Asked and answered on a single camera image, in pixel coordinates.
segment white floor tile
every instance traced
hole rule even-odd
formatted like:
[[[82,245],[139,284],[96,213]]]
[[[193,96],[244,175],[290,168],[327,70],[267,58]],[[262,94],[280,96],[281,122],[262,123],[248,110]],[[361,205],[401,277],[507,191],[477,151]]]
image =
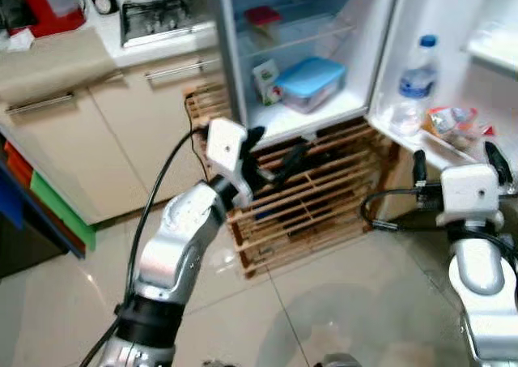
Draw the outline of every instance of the white floor tile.
[[[394,236],[450,304],[461,312],[461,299],[450,284],[448,277],[451,245],[445,234],[397,233]]]
[[[310,365],[335,352],[366,367],[468,365],[457,312],[387,233],[274,283]]]
[[[203,259],[202,270],[187,304],[186,313],[267,280],[270,280],[268,274],[258,275],[251,280],[244,278],[231,234],[227,227],[222,227]]]
[[[221,360],[242,367],[306,367],[271,282],[187,316],[175,366]]]
[[[332,254],[333,252],[337,252],[339,250],[342,250],[346,247],[349,247],[351,245],[354,245],[365,238],[366,235],[359,235],[357,237],[353,237],[349,240],[345,240],[342,242],[338,242],[337,244],[330,243],[329,245],[326,245],[324,248],[315,250],[312,254],[308,256],[303,256],[302,258],[297,258],[294,262],[290,262],[284,266],[277,267],[277,268],[269,268],[270,274],[275,277],[279,276],[281,274],[287,273],[289,271],[293,271],[296,268],[302,267],[306,264],[309,264],[311,262],[314,262],[318,258],[323,258],[324,256],[327,256],[329,254]]]
[[[85,261],[68,254],[0,283],[2,367],[62,367],[87,352],[121,299],[126,240],[115,225]]]

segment stovetop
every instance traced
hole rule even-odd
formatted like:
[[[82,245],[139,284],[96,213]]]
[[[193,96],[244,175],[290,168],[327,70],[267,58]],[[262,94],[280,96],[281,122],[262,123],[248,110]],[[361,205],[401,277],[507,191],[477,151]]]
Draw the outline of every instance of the stovetop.
[[[121,45],[124,48],[191,33],[193,27],[206,21],[185,0],[125,2],[121,8]]]

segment blue container lid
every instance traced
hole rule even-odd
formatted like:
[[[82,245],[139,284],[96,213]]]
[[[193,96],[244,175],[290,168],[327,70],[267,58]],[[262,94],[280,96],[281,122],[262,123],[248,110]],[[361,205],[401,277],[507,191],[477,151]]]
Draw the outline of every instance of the blue container lid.
[[[283,71],[275,84],[298,97],[309,98],[336,81],[346,68],[324,58],[308,58]]]
[[[419,44],[422,47],[435,47],[437,44],[437,36],[435,35],[425,35],[421,37]]]

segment water bottle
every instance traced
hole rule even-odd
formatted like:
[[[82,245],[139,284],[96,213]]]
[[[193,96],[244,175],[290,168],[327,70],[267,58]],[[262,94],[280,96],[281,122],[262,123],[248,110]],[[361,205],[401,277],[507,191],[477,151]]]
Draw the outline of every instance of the water bottle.
[[[399,92],[389,107],[391,126],[403,136],[418,133],[430,108],[431,95],[437,82],[435,46],[437,38],[425,35],[409,60],[399,83]]]

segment kitchen cabinet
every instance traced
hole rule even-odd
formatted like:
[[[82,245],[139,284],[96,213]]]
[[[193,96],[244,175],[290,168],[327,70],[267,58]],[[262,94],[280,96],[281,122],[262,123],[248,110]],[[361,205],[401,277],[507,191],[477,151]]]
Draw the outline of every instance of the kitchen cabinet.
[[[147,190],[164,161],[189,131],[187,88],[221,81],[216,52],[198,52],[122,71],[116,82],[90,87],[106,122]],[[203,178],[190,142],[173,161],[156,201],[174,197]]]
[[[0,129],[85,222],[141,207],[146,191],[86,89],[0,108]]]

